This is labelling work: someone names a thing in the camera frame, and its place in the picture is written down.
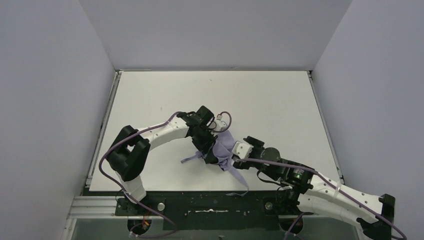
white table surface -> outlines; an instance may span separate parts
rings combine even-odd
[[[100,147],[99,158],[126,125],[148,127],[176,111],[197,111],[205,105],[215,115],[231,113],[230,132],[236,140],[252,136],[281,157],[296,161],[339,181],[335,160],[305,71],[124,71],[121,75]],[[141,173],[147,191],[244,191],[229,172],[193,159],[190,138],[152,150]],[[96,162],[90,191],[117,191]],[[118,178],[105,161],[106,173]],[[275,190],[256,169],[240,170],[251,191]]]

wire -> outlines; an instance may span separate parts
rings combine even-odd
[[[267,161],[267,160],[256,159],[256,158],[243,158],[243,159],[239,159],[238,161],[239,162],[254,162],[254,163],[260,163],[260,164],[269,164],[269,165],[276,165],[276,166],[286,167],[286,168],[291,168],[291,169],[304,170],[304,171],[311,172],[311,173],[317,175],[320,179],[322,179],[327,185],[329,185],[333,189],[336,189],[337,188],[334,184],[332,184],[330,181],[328,181],[323,175],[321,175],[321,173],[319,173],[316,170],[314,170],[312,168],[309,168],[309,167],[296,166],[296,165],[291,165],[291,164],[287,164],[287,163],[275,162],[275,161]],[[398,236],[391,236],[392,239],[396,239],[396,240],[407,240],[408,239],[407,236],[397,226],[395,226],[393,223],[391,223],[389,220],[387,220],[381,214],[378,214],[377,212],[375,212],[371,208],[367,207],[365,204],[359,202],[354,197],[352,197],[351,195],[347,194],[345,191],[343,191],[343,190],[340,189],[338,192],[341,193],[346,198],[348,198],[351,201],[353,201],[354,203],[356,203],[357,205],[359,205],[360,207],[364,208],[368,212],[372,213],[374,216],[376,216],[378,219],[382,220],[384,223],[386,223],[387,225],[389,225],[391,228],[393,228],[396,232],[398,232],[402,236],[402,238],[400,238]]]
[[[305,215],[305,212],[302,212],[301,214],[299,214],[299,216],[296,217],[296,219],[293,221],[293,223],[291,224],[291,226],[288,228],[288,230],[285,232],[284,234],[284,238],[282,240],[287,240],[287,238],[289,237],[289,235],[291,234],[291,231],[293,229],[293,227],[299,222],[299,220],[302,218],[302,216]]]
[[[109,156],[109,154],[113,151],[113,150],[115,150],[117,147],[119,147],[120,145],[122,145],[122,144],[124,144],[124,143],[126,143],[128,140],[130,140],[130,139],[132,139],[132,138],[135,138],[136,136],[138,136],[138,135],[140,135],[140,134],[142,134],[142,133],[145,133],[145,132],[147,132],[147,131],[150,131],[150,130],[153,130],[153,129],[158,129],[158,128],[161,128],[161,127],[164,127],[164,126],[166,126],[177,114],[179,114],[180,112],[178,111],[178,112],[176,112],[176,113],[174,113],[174,114],[172,114],[172,116],[166,121],[166,122],[164,122],[164,123],[162,123],[162,124],[159,124],[159,125],[156,125],[156,126],[151,126],[151,127],[148,127],[148,128],[145,128],[145,129],[143,129],[143,130],[141,130],[141,131],[138,131],[138,132],[136,132],[136,133],[134,133],[134,134],[132,134],[132,135],[130,135],[130,136],[128,136],[128,137],[126,137],[125,139],[123,139],[123,140],[121,140],[121,141],[119,141],[117,144],[115,144],[115,145],[113,145],[111,148],[109,148],[107,151],[106,151],[106,153],[101,157],[101,159],[100,159],[100,162],[98,163],[98,170],[101,172],[101,174],[103,174],[106,178],[108,178],[108,179],[110,179],[111,181],[113,181],[114,183],[116,183],[118,186],[120,186],[120,188],[121,188],[121,190],[124,192],[124,194],[129,198],[129,199],[131,199],[132,201],[134,201],[135,203],[137,203],[138,205],[140,205],[141,207],[143,207],[143,208],[145,208],[145,209],[147,209],[148,211],[150,211],[150,212],[152,212],[152,213],[154,213],[154,214],[156,214],[156,215],[158,215],[158,216],[160,216],[160,217],[162,217],[164,220],[166,220],[166,221],[168,221],[170,224],[172,224],[174,227],[175,227],[175,229],[174,230],[171,230],[171,231],[168,231],[168,232],[165,232],[165,233],[161,233],[161,234],[157,234],[157,235],[149,235],[149,236],[143,236],[143,235],[138,235],[138,237],[140,237],[140,238],[142,238],[142,239],[154,239],[154,238],[161,238],[161,237],[165,237],[165,236],[168,236],[168,235],[171,235],[171,234],[173,234],[173,233],[175,233],[176,231],[177,231],[177,225],[171,220],[171,219],[169,219],[168,217],[166,217],[165,215],[163,215],[162,213],[160,213],[160,212],[158,212],[158,211],[156,211],[156,210],[154,210],[154,209],[152,209],[152,208],[150,208],[150,207],[148,207],[148,206],[146,206],[146,205],[144,205],[143,203],[141,203],[140,201],[138,201],[137,199],[135,199],[133,196],[131,196],[130,194],[126,194],[126,190],[125,190],[125,187],[119,182],[119,181],[117,181],[116,179],[114,179],[113,177],[111,177],[109,174],[107,174],[104,170],[103,170],[103,168],[102,168],[102,164],[103,164],[103,162],[105,161],[105,159],[106,159],[106,157],[107,156]],[[134,228],[136,228],[136,227],[138,227],[140,224],[137,224],[137,225],[134,225],[129,231],[130,231],[130,234],[132,234],[133,233],[133,230],[134,230]]]
[[[150,213],[150,211],[148,211],[145,215],[143,215],[143,221],[141,222],[141,224],[146,224],[147,226],[149,225],[149,223],[146,221],[146,216],[148,216]]]
[[[275,185],[279,186],[280,188],[284,187],[283,185],[279,184],[278,182],[275,182],[275,181],[269,181],[269,180],[265,180],[265,179],[260,178],[260,177],[259,177],[259,174],[260,174],[260,173],[262,173],[262,171],[261,171],[261,170],[257,171],[256,176],[257,176],[257,178],[258,178],[261,182],[264,182],[264,183],[267,183],[267,184],[275,184]]]
[[[207,129],[208,130],[212,130],[212,129],[216,128],[216,127],[217,127],[217,123],[213,121],[213,122],[210,123],[210,125],[207,126]]]
[[[278,191],[279,191],[281,188],[283,188],[283,191],[285,191],[285,190],[291,189],[291,188],[292,188],[292,186],[279,186],[279,187],[277,188],[277,190],[275,190],[275,203],[278,203]],[[278,215],[278,212],[277,212],[277,211],[275,211],[275,215],[277,216],[277,218],[279,217],[279,215]],[[291,231],[291,229],[289,229],[288,231],[286,231],[286,232],[285,232],[285,234],[286,234],[286,235],[287,235],[287,234],[291,234],[291,235],[293,235],[293,236],[297,237],[297,238],[298,238],[298,239],[300,239],[300,240],[304,240],[301,236],[297,235],[296,233],[292,233],[292,232],[290,232],[290,231]]]
[[[281,189],[281,191],[285,191],[285,190],[289,190],[289,189],[292,189],[292,188],[293,188],[293,187],[292,187],[292,186],[290,186],[290,185],[288,185],[288,186],[280,186],[280,187],[278,187],[278,188],[275,190],[275,204],[276,204],[276,206],[278,206],[278,208],[282,208],[282,209],[284,209],[284,212],[285,212],[285,213],[291,213],[291,214],[295,215],[295,214],[297,214],[297,213],[298,213],[298,211],[296,211],[296,209],[294,209],[294,208],[290,208],[290,207],[286,208],[286,207],[285,207],[285,205],[284,205],[284,204],[281,204],[281,203],[279,202],[279,200],[278,200],[278,197],[279,197],[278,193],[279,193],[279,190],[280,190],[280,189]]]
[[[224,130],[213,130],[213,129],[211,129],[211,131],[212,132],[214,132],[214,133],[223,133],[223,132],[225,132],[225,131],[227,131],[229,128],[230,128],[230,126],[231,126],[231,123],[233,122],[233,118],[231,117],[231,114],[229,113],[229,112],[227,112],[227,111],[222,111],[220,114],[218,114],[218,116],[219,115],[222,115],[222,114],[227,114],[228,115],[228,117],[229,117],[229,123],[228,123],[228,126],[224,129]]]
[[[122,189],[120,189],[119,191],[117,191],[116,192],[116,194],[115,194],[115,200],[116,200],[116,202],[118,202],[118,199],[117,199],[117,197],[118,197],[118,194],[120,193],[120,192],[122,192],[123,190]]]

white connector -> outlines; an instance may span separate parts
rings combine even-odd
[[[236,141],[232,148],[232,153],[237,155],[240,159],[245,159],[252,152],[253,146],[241,141]]]
[[[215,123],[215,127],[213,128],[213,130],[215,130],[215,131],[222,131],[222,130],[228,128],[228,125],[226,124],[226,122],[224,122],[221,119],[218,119],[218,117],[215,118],[215,120],[213,122]]]

crumpled fabric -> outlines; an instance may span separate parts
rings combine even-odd
[[[244,196],[249,192],[249,185],[246,182],[245,178],[242,176],[242,174],[235,167],[233,167],[231,160],[233,156],[233,153],[231,151],[233,150],[236,141],[228,130],[218,133],[217,136],[218,137],[216,138],[215,144],[212,148],[213,155],[218,159],[218,163],[216,163],[216,165],[218,165],[223,171],[228,171],[233,177],[235,177],[241,184],[243,184],[247,188],[247,191],[243,194],[232,192],[226,195]],[[202,157],[202,153],[197,151],[194,156],[187,157],[181,160],[181,163],[183,164],[189,160],[198,159]]]

grey wall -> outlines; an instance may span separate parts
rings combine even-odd
[[[311,70],[352,0],[80,0],[116,69]]]
[[[2,1],[0,239],[59,239],[114,69],[78,0]]]
[[[424,1],[353,0],[313,71],[346,184],[396,197],[423,238]]]

